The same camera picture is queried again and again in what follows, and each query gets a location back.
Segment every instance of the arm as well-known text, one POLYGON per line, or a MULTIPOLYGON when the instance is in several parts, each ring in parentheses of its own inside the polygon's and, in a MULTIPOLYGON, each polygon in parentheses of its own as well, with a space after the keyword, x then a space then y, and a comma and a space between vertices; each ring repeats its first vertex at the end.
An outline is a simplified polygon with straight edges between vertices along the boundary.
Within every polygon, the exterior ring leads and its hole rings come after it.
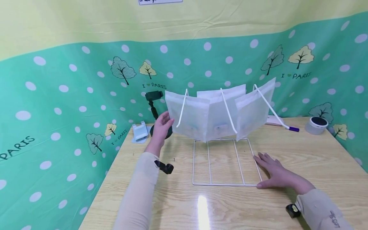
POLYGON ((139 157, 132 179, 120 203, 113 230, 148 230, 151 222, 152 199, 159 168, 155 160, 168 129, 174 120, 165 112, 155 122, 153 136, 144 153, 139 157))
POLYGON ((254 159, 270 174, 270 179, 260 182, 257 188, 291 187, 298 194, 295 205, 312 230, 353 229, 344 219, 340 209, 327 194, 318 190, 305 178, 287 169, 268 154, 258 153, 254 159))

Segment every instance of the hand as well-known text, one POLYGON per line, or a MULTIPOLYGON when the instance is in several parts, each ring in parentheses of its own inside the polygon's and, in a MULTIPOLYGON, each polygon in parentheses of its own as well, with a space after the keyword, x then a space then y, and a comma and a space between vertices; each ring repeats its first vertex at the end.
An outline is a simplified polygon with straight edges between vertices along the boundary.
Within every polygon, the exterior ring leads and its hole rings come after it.
POLYGON ((257 188, 292 187, 298 195, 315 189, 308 180, 287 170, 279 160, 273 160, 267 153, 258 153, 258 156, 254 156, 255 161, 268 171, 270 179, 257 184, 257 188))
POLYGON ((169 112, 166 111, 162 113, 156 120, 155 126, 153 128, 152 138, 145 150, 145 152, 150 152, 156 156, 160 156, 160 151, 165 143, 165 138, 167 136, 167 131, 173 125, 174 119, 170 119, 169 112))

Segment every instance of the paper sign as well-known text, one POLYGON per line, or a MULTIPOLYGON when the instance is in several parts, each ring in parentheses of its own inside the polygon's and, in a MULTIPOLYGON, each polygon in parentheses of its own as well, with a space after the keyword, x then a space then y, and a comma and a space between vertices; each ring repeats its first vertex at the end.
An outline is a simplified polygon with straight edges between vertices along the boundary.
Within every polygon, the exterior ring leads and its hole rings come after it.
POLYGON ((162 4, 162 3, 180 3, 183 0, 138 0, 139 5, 152 5, 152 4, 162 4))

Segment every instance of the beige sleeve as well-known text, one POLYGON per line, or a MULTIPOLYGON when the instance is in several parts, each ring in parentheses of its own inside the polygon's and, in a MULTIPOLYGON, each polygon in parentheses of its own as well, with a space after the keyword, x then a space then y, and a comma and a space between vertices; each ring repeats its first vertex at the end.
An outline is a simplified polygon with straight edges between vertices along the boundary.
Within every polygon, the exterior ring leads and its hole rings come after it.
POLYGON ((304 195, 298 195, 295 205, 311 230, 353 229, 340 209, 321 190, 313 189, 304 195))
POLYGON ((144 152, 138 159, 132 179, 120 203, 113 230, 148 230, 152 199, 159 175, 158 157, 144 152))

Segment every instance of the black clip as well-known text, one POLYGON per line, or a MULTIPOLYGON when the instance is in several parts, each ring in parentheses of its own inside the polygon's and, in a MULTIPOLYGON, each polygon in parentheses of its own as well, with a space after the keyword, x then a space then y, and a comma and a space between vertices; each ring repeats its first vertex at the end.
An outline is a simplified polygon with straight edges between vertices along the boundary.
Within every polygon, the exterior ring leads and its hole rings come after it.
POLYGON ((286 211, 287 213, 289 213, 291 218, 299 217, 301 215, 301 212, 299 211, 299 209, 296 207, 295 204, 290 204, 286 206, 286 211))
POLYGON ((174 170, 174 166, 172 164, 164 164, 158 160, 155 160, 155 163, 157 167, 160 168, 161 171, 163 171, 166 174, 171 174, 174 170))

